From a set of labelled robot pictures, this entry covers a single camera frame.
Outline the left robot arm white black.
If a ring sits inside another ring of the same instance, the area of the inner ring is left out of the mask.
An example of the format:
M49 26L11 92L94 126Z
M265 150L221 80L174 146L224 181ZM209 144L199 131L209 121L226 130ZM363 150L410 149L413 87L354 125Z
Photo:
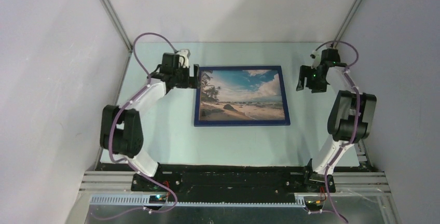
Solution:
M113 163L126 162L144 175L144 185L151 191L163 187L164 177L157 173L159 163L143 150L142 115L170 90L198 89L199 65L189 63L190 51L181 49L164 53L156 69L147 73L145 83L124 104L103 108L100 146L108 151Z

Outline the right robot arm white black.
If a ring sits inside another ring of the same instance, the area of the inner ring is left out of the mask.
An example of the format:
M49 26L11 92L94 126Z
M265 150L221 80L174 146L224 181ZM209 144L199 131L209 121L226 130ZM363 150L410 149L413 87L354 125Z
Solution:
M327 121L329 137L318 155L305 166L301 181L305 190L315 192L330 183L342 156L369 136L377 98L359 89L337 49L314 50L310 56L314 62L300 67L296 90L307 88L312 93L324 93L331 87L336 94Z

